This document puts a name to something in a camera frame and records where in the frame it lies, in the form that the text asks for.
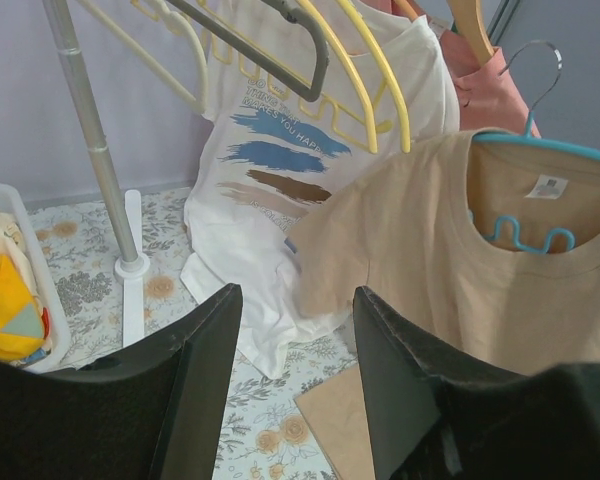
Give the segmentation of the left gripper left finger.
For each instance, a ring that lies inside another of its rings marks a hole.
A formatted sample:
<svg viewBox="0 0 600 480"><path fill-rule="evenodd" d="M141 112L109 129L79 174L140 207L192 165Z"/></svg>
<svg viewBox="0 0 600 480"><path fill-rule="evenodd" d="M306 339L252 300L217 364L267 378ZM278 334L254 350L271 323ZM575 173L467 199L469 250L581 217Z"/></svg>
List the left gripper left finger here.
<svg viewBox="0 0 600 480"><path fill-rule="evenodd" d="M0 479L209 479L240 328L228 284L79 369L0 362Z"/></svg>

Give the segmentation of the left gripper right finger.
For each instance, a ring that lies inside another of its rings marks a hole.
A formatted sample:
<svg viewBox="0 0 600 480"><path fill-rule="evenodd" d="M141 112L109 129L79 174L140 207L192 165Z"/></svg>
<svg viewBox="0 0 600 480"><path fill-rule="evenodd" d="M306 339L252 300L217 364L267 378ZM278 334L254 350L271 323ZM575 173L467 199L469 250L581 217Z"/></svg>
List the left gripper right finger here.
<svg viewBox="0 0 600 480"><path fill-rule="evenodd" d="M353 320L379 479L600 479L600 363L531 376L476 359L367 287Z"/></svg>

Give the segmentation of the beige t shirt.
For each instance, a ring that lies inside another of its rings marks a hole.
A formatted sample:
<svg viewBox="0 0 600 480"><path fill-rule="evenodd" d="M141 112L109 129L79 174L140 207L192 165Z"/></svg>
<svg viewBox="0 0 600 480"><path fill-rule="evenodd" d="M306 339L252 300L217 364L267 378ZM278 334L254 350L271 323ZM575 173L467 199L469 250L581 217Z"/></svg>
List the beige t shirt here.
<svg viewBox="0 0 600 480"><path fill-rule="evenodd" d="M524 376L600 363L600 163L474 143L485 130L441 135L382 161L290 231L306 315L353 310L367 287L402 317L456 349ZM518 251L495 219L513 215ZM340 479L373 468L359 363L299 398Z"/></svg>

